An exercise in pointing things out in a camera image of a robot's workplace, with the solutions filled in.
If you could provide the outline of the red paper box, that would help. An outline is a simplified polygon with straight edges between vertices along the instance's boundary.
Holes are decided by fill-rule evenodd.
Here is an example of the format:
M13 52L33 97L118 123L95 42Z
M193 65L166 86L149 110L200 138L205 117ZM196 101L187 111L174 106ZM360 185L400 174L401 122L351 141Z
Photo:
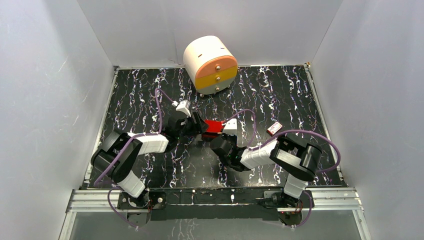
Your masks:
M204 122L208 125L208 127L207 130L201 135L201 139L203 141L209 142L222 134L224 129L222 121L206 119Z

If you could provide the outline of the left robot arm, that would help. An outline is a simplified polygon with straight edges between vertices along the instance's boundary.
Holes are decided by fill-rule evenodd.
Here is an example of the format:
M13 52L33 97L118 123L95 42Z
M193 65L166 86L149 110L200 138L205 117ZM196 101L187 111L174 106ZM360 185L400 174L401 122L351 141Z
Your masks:
M108 177L137 208L151 203L146 185L136 176L133 165L140 155L162 154L173 150L181 137L196 137L206 132L208 124L198 112L171 114L166 123L159 123L153 133L113 131L91 157L91 165L101 171L100 179Z

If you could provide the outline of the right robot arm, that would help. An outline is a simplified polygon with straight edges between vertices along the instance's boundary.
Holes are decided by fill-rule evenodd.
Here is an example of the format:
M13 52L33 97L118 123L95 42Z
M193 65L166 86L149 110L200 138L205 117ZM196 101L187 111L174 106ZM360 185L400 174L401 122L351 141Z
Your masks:
M226 133L209 145L220 162L235 171L244 172L263 165L275 164L288 172L281 193L265 192L257 203L265 208L297 207L302 193L318 170L323 150L296 135L281 135L265 146L250 150L237 145L237 137Z

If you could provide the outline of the small red white card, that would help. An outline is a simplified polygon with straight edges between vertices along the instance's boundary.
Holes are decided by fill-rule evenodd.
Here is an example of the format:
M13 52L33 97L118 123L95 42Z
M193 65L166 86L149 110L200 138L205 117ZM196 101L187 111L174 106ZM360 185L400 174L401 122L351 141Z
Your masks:
M283 125L278 121L274 122L270 127L267 128L266 132L270 136L274 136L279 130L281 130Z

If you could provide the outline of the round three-drawer cabinet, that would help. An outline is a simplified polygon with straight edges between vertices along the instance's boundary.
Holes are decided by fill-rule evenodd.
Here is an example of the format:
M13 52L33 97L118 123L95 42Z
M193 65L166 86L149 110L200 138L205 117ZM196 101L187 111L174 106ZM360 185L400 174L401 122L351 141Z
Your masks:
M236 58L214 35L193 40L184 50L183 64L201 95L216 94L228 88L238 72Z

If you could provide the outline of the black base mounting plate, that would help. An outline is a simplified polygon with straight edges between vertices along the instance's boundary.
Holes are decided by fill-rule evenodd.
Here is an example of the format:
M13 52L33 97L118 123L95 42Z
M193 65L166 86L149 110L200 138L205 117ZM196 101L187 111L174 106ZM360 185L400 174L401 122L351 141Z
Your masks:
M139 198L120 193L117 209L146 213L152 221L182 219L260 219L284 225L302 222L314 203L285 195L281 187L151 188Z

